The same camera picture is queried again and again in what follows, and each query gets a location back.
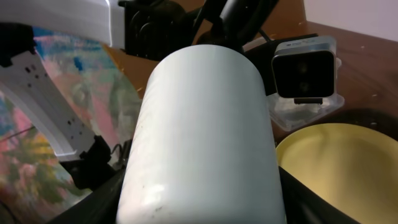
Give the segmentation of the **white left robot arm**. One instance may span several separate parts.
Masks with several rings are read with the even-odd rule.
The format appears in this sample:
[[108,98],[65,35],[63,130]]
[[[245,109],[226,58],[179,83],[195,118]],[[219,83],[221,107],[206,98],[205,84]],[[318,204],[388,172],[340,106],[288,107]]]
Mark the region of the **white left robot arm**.
[[97,40],[128,55],[161,60],[192,44],[201,23],[226,46],[251,40],[275,1],[2,1],[1,90],[48,139],[62,164],[104,165],[105,140],[88,129],[51,81],[35,51],[39,27]]

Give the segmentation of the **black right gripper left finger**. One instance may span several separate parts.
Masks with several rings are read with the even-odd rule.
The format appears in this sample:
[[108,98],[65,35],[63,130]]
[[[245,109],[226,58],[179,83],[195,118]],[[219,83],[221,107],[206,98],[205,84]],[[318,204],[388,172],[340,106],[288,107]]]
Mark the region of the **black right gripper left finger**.
[[123,185],[125,170],[116,175],[101,187],[89,194],[65,212],[56,216],[48,224],[113,224]]

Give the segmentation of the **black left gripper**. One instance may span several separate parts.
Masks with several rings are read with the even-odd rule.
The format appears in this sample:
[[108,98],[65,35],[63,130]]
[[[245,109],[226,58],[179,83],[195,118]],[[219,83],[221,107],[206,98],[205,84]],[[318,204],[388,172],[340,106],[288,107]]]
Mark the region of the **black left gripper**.
[[175,1],[120,1],[124,8],[124,51],[154,61],[193,44],[220,45],[240,52],[277,3],[206,0],[201,7],[186,11]]

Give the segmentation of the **small green cup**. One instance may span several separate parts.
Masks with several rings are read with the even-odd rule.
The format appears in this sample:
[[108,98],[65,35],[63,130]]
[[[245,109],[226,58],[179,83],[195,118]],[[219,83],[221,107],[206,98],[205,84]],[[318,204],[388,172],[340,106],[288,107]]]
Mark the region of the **small green cup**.
[[262,78],[242,54],[194,45],[153,70],[117,223],[285,223]]

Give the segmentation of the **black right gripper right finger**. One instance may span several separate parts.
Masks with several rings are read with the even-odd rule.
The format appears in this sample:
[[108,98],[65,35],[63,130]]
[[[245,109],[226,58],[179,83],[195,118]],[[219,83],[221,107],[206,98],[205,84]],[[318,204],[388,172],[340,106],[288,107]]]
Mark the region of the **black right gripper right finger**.
[[279,166],[288,224],[359,224]]

